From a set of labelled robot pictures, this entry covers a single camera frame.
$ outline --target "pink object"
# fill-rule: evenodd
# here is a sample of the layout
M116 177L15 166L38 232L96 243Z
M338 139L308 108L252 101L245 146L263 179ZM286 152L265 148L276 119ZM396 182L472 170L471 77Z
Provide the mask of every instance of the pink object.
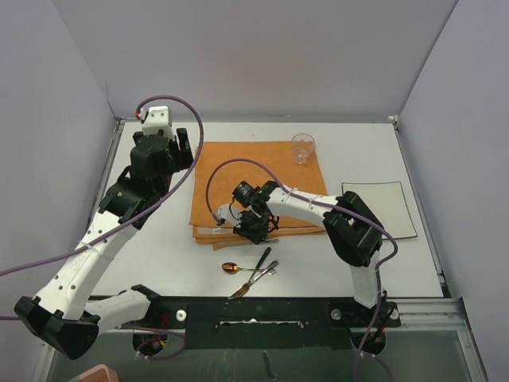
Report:
M80 374L80 382L119 382L117 372L105 364L98 364L94 368Z

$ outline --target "clear glass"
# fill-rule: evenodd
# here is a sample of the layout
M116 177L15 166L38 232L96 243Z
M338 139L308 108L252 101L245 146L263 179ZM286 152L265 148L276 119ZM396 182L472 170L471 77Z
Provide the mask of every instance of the clear glass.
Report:
M315 150L315 140L309 134L300 133L292 138L293 161L302 165Z

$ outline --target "copper spoon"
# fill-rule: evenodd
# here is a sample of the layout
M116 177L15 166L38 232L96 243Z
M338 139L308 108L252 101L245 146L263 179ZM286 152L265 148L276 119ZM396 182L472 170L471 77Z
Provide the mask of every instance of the copper spoon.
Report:
M253 268L241 268L235 263L224 263L223 265L221 265L221 268L223 268L223 271L225 271L226 273L229 273L230 275L234 275L235 273L238 273L239 271L252 272L255 270ZM269 275L273 275L274 273L276 273L275 269L272 269L269 271Z

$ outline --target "fork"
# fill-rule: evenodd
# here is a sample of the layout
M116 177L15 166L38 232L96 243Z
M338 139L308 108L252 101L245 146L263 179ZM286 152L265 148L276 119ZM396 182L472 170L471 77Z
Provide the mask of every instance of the fork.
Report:
M274 260L272 263L269 264L267 268L265 268L262 273L255 276L252 279L249 279L249 281L245 284L243 284L239 289L237 289L235 292L233 292L230 297L228 297L228 300L232 300L234 298L241 298L243 297L247 292L249 292L249 288L256 283L258 280L260 280L261 277L269 273L271 270L273 270L279 262L277 260Z

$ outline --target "tabletop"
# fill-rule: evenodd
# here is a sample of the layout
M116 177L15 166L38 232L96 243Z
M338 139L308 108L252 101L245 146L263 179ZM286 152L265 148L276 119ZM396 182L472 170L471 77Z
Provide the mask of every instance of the tabletop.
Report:
M188 129L192 146L198 143L195 123L173 123ZM111 166L108 187L129 165L137 122L125 123ZM390 298L443 297L422 219L419 215L394 128L385 123L205 123L205 141L281 141L295 134L311 134L329 195L341 194L342 182L400 181L417 237L398 240L399 252L381 268L382 283ZM184 172L173 175L173 185ZM224 297L247 281L239 272L227 275L221 264L235 262L253 267L266 246L244 245L213 251L196 244L191 212L194 176L170 197L142 230L117 254L93 294L112 295L143 284L161 295ZM392 252L384 240L380 258ZM253 286L256 297L351 297L350 268L336 255L325 234L280 237L267 261L278 259L277 274Z

